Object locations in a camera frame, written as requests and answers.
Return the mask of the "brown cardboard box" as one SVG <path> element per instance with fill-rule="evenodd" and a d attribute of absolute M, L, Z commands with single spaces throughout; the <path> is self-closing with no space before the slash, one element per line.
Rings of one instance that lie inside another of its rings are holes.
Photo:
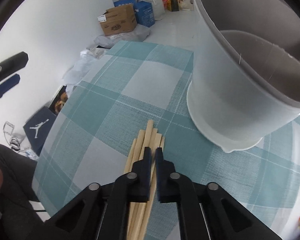
<path fill-rule="evenodd" d="M 132 4 L 110 8 L 97 19 L 106 36 L 131 32 L 137 25 Z"/>

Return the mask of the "blue cardboard box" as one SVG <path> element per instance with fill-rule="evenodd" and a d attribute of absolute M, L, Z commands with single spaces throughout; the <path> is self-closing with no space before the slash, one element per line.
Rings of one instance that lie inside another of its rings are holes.
<path fill-rule="evenodd" d="M 154 12 L 152 4 L 143 0 L 118 0 L 114 2 L 114 6 L 122 6 L 132 4 L 136 21 L 138 24 L 151 27 L 155 24 Z"/>

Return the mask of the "white plastic bag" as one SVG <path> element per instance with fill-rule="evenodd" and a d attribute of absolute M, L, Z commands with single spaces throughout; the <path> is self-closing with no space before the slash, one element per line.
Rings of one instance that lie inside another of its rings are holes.
<path fill-rule="evenodd" d="M 80 52 L 79 60 L 62 77 L 62 85 L 66 87 L 68 96 L 107 51 L 108 49 L 92 47 Z"/>

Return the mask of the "wooden chopstick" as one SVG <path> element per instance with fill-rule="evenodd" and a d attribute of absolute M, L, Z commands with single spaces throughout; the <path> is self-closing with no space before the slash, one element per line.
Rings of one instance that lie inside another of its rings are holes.
<path fill-rule="evenodd" d="M 165 142 L 165 138 L 160 133 L 156 133 L 155 135 L 151 136 L 150 140 L 150 148 L 151 148 L 151 168 L 153 169 L 155 167 L 155 151 L 159 147 L 163 147 Z"/>
<path fill-rule="evenodd" d="M 152 135 L 155 135 L 158 132 L 157 128 L 154 128 L 152 131 Z M 151 168 L 151 176 L 150 176 L 150 197 L 147 203 L 141 203 L 138 208 L 138 213 L 135 220 L 135 226 L 137 229 L 137 238 L 136 239 L 144 239 L 147 229 L 148 220 L 151 213 L 151 208 L 154 200 L 154 195 L 156 191 L 156 178 L 155 178 L 155 168 Z"/>
<path fill-rule="evenodd" d="M 141 153 L 141 148 L 143 145 L 143 141 L 145 138 L 145 130 L 139 130 L 138 133 L 138 137 L 135 143 L 135 147 L 134 147 L 134 152 L 133 152 L 133 157 L 132 157 L 132 162 L 131 162 L 131 166 L 138 161 L 139 157 L 140 157 L 140 153 Z"/>
<path fill-rule="evenodd" d="M 125 169 L 124 169 L 124 172 L 123 172 L 124 174 L 128 173 L 131 169 L 130 166 L 132 164 L 132 159 L 133 159 L 133 155 L 134 155 L 134 148 L 135 148 L 136 142 L 137 142 L 137 139 L 135 138 L 133 140 L 133 143 L 132 143 L 131 148 L 130 148 L 129 155 L 127 157 L 127 161 L 126 161 L 126 164 L 125 164 Z"/>
<path fill-rule="evenodd" d="M 151 134 L 153 131 L 153 120 L 148 120 L 147 122 L 147 127 L 146 127 L 146 133 L 145 133 L 145 138 L 143 141 L 143 145 L 141 148 L 141 153 L 140 153 L 140 157 L 138 160 L 142 160 L 143 159 L 143 154 L 144 154 L 144 149 L 145 147 L 149 146 L 150 143 L 150 139 L 151 139 Z M 138 208 L 139 205 L 141 203 L 131 203 L 130 204 L 130 211 L 129 211 L 129 221 L 128 221 L 128 231 L 127 231 L 127 239 L 136 239 L 137 238 L 137 229 L 135 226 L 135 220 L 136 220 L 136 216 L 138 213 Z"/>

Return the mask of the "beige tote bag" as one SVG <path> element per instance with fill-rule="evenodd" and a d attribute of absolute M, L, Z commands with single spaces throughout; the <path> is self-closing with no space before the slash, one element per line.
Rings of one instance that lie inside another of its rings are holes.
<path fill-rule="evenodd" d="M 194 6 L 191 0 L 179 0 L 179 9 L 182 11 L 193 11 Z"/>

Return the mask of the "white grey utensil holder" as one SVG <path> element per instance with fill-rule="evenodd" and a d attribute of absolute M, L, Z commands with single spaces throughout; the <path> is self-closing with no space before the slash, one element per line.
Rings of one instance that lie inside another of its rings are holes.
<path fill-rule="evenodd" d="M 193 0 L 197 45 L 187 107 L 224 152 L 300 116 L 300 18 L 282 0 Z"/>

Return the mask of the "navy jordan shoe box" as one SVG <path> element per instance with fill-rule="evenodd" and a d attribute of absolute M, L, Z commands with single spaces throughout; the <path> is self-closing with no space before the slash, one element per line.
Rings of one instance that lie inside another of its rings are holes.
<path fill-rule="evenodd" d="M 50 132 L 56 115 L 48 108 L 42 107 L 23 126 L 24 132 L 30 142 L 34 153 L 40 156 L 44 142 Z"/>

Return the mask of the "teal white checkered cloth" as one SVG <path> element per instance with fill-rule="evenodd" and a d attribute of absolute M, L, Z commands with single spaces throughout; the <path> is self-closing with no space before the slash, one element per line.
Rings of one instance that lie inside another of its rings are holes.
<path fill-rule="evenodd" d="M 149 120 L 165 138 L 164 158 L 196 183 L 214 181 L 281 235 L 300 188 L 300 117 L 255 147 L 225 153 L 193 124 L 186 92 L 193 52 L 120 42 L 77 85 L 58 114 L 32 187 L 54 215 L 89 184 L 123 174 L 133 140 Z"/>

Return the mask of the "grey plastic parcel bag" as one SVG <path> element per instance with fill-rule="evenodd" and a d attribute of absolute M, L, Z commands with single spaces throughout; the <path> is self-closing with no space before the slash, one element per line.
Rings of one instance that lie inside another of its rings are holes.
<path fill-rule="evenodd" d="M 114 35 L 100 35 L 95 38 L 94 42 L 97 46 L 110 49 L 120 41 L 143 42 L 151 33 L 149 27 L 137 24 L 135 29 L 128 33 L 120 33 Z"/>

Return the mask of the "brown shoe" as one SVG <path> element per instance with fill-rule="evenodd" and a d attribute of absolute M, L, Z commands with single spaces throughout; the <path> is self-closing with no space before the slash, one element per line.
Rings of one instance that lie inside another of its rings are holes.
<path fill-rule="evenodd" d="M 60 111 L 62 110 L 62 108 L 63 108 L 64 105 L 65 105 L 65 102 L 64 102 L 64 101 L 58 100 L 58 101 L 55 103 L 55 113 L 56 113 L 56 114 L 59 114 Z"/>
<path fill-rule="evenodd" d="M 67 95 L 67 93 L 66 93 L 66 92 L 63 92 L 63 93 L 60 95 L 59 100 L 60 100 L 61 102 L 66 103 L 67 100 L 68 100 L 68 95 Z"/>

